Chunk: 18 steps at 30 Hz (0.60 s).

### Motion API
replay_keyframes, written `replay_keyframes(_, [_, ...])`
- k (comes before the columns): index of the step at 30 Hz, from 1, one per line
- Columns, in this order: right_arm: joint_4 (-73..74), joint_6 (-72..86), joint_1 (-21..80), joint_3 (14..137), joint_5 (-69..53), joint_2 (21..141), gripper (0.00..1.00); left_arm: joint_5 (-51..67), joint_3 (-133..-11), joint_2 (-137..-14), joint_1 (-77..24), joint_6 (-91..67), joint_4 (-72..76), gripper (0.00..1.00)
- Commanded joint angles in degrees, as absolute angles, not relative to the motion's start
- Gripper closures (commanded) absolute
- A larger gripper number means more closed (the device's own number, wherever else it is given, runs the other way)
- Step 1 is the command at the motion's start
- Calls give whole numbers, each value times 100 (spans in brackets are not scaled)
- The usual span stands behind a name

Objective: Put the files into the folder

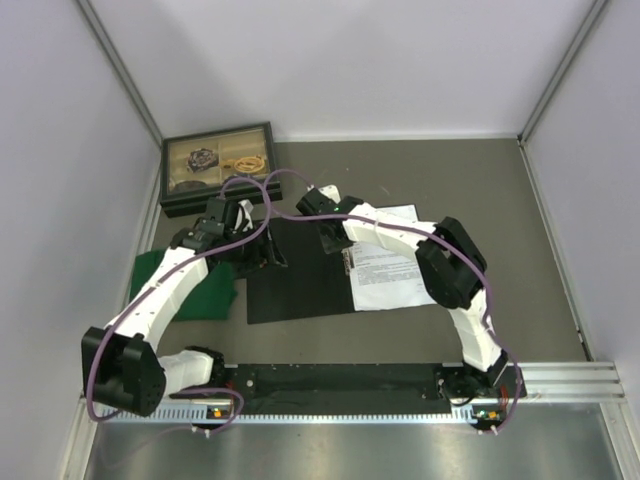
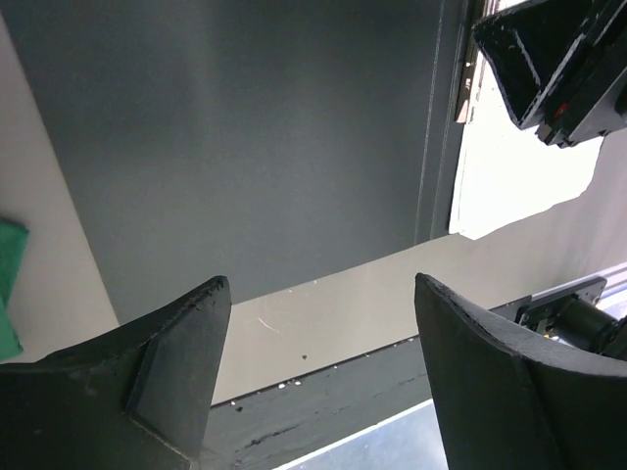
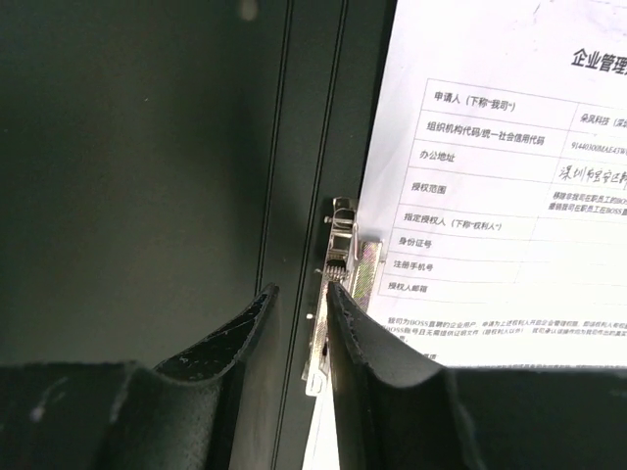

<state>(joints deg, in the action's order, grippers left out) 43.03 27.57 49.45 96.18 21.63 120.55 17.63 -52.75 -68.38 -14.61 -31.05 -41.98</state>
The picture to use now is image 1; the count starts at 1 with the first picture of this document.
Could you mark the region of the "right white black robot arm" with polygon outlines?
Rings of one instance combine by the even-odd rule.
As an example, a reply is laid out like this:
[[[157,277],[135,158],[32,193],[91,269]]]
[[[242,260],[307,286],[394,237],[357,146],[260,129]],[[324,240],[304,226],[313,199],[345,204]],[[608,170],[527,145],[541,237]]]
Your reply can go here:
[[[301,220],[317,225],[328,253],[367,244],[417,265],[427,294],[449,312],[462,346],[463,366],[442,379],[449,396],[487,396],[502,385],[486,260],[458,220],[409,220],[362,199],[342,197],[333,185],[308,189],[296,208]]]

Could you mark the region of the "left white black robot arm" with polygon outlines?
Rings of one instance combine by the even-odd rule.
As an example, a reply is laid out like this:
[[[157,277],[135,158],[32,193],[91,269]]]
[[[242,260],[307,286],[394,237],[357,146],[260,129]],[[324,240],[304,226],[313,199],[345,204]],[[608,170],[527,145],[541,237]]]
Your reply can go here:
[[[216,396],[226,387],[221,355],[204,347],[178,354],[157,353],[165,330],[189,294],[221,264],[243,271],[281,261],[268,223],[256,223],[248,200],[211,198],[203,216],[180,230],[160,265],[140,292],[102,328],[91,327],[81,340],[84,395],[89,415],[94,404],[150,416],[161,401],[195,387]]]

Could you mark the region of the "white folder black inside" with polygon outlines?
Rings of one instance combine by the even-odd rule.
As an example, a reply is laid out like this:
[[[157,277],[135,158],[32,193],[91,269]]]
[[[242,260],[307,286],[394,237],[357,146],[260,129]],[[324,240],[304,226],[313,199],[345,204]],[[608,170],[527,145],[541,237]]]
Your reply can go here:
[[[342,253],[327,255],[315,226],[275,219],[270,228],[288,266],[247,277],[248,324],[358,312]]]

